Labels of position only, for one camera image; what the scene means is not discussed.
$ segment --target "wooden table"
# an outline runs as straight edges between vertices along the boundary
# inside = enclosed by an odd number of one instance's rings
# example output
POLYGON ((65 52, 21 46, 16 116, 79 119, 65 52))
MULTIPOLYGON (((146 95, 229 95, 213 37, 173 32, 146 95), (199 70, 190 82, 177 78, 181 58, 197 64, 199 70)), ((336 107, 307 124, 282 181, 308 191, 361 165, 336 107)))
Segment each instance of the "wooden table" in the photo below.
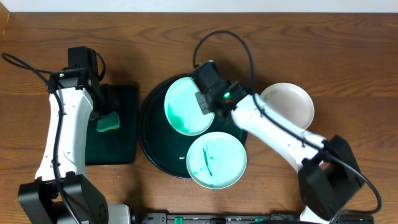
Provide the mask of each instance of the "wooden table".
MULTIPOLYGON (((67 66, 67 48, 102 54, 104 82, 138 82, 140 103, 160 82, 192 71, 192 52, 207 33, 228 29, 254 54, 257 91, 273 83, 304 88, 315 104, 309 130, 346 138, 362 172, 379 189, 377 224, 398 222, 398 16, 395 14, 12 13, 1 51, 36 68, 67 66)), ((213 59, 232 80, 249 84, 246 54, 226 35, 213 37, 198 59, 213 59)), ((49 128, 49 96, 30 71, 0 61, 0 222, 28 223, 17 201, 32 182, 49 128)), ((170 213, 301 212, 297 175, 272 149, 249 135, 241 180, 209 190, 158 170, 137 143, 136 161, 87 167, 109 203, 170 213)), ((370 209, 363 187, 346 207, 370 209)))

